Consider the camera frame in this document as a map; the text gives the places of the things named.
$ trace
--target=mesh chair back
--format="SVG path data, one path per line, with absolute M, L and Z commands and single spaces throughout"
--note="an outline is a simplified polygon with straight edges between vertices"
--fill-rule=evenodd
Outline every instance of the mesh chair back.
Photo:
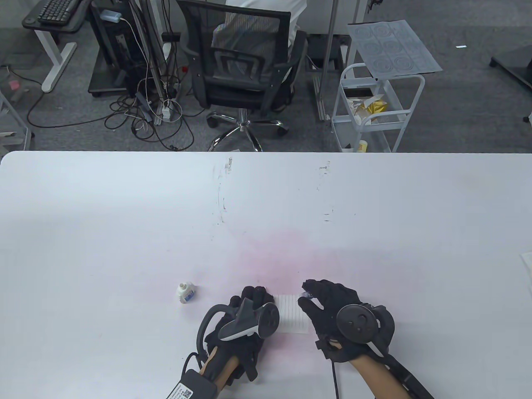
M 187 47 L 199 54 L 205 81 L 264 89 L 272 66 L 288 59 L 290 13 L 177 0 Z

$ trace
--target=lined paper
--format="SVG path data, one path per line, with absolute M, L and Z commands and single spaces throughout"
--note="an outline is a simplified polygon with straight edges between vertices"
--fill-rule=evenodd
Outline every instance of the lined paper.
M 297 304 L 299 295 L 274 295 L 273 298 L 280 315 L 277 333 L 308 334 L 309 317 Z

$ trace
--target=keyboard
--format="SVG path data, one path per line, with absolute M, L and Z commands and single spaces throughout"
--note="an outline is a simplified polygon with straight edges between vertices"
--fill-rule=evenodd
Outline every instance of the keyboard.
M 65 26 L 74 15 L 81 0 L 48 0 L 37 21 L 42 24 Z

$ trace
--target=wrist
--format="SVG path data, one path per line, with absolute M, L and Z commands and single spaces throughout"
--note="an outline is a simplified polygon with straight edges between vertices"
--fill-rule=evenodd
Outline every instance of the wrist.
M 370 358 L 367 355 L 360 355 L 358 358 L 349 360 L 349 363 L 353 365 L 354 368 L 359 370 L 360 368 L 365 367 L 369 362 L 374 361 L 372 358 Z
M 199 371 L 200 375 L 212 381 L 218 388 L 218 392 L 225 387 L 227 380 L 239 365 L 238 358 L 231 356 L 224 364 L 220 364 L 220 360 L 216 358 L 218 347 L 215 347 L 209 358 Z

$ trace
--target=white cable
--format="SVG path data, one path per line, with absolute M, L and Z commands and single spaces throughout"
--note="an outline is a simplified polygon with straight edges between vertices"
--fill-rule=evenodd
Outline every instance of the white cable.
M 314 68 L 320 69 L 316 66 L 316 64 L 314 64 L 314 61 L 312 61 L 312 58 L 310 58 L 308 54 L 306 55 L 306 57 L 309 59 L 310 63 L 314 66 Z
M 143 79 L 144 81 L 144 88 L 145 88 L 145 93 L 146 93 L 146 103 L 148 104 L 148 108 L 150 111 L 152 111 L 153 115 L 159 119 L 160 121 L 162 122 L 166 122 L 166 123 L 174 123 L 174 122 L 177 122 L 179 119 L 181 119 L 181 117 L 183 116 L 183 109 L 181 108 L 181 105 L 179 105 L 179 103 L 173 99 L 170 99 L 170 98 L 167 98 L 166 100 L 163 101 L 163 105 L 166 101 L 171 101 L 171 102 L 174 102 L 176 103 L 179 108 L 181 109 L 181 113 L 179 114 L 179 118 L 177 118 L 176 120 L 174 121 L 165 121 L 164 119 L 162 119 L 159 115 L 157 115 L 157 113 L 152 110 L 152 107 L 150 106 L 149 104 L 149 101 L 148 101 L 148 98 L 147 98 L 147 95 L 148 95 L 148 73 L 149 73 L 149 62 L 148 62 L 148 58 L 146 57 L 146 54 L 144 54 L 144 51 L 142 50 L 142 46 L 140 45 L 138 39 L 137 39 L 137 35 L 135 35 L 135 30 L 133 29 L 133 26 L 129 23 L 129 21 L 125 18 L 120 18 L 121 21 L 124 21 L 125 23 L 127 23 L 129 25 L 129 28 L 131 29 L 131 33 L 133 33 L 133 37 L 135 38 L 135 41 L 137 42 L 137 45 L 138 45 L 138 48 L 140 49 L 140 52 L 142 53 L 142 57 L 144 57 L 144 60 L 146 61 L 146 77 Z

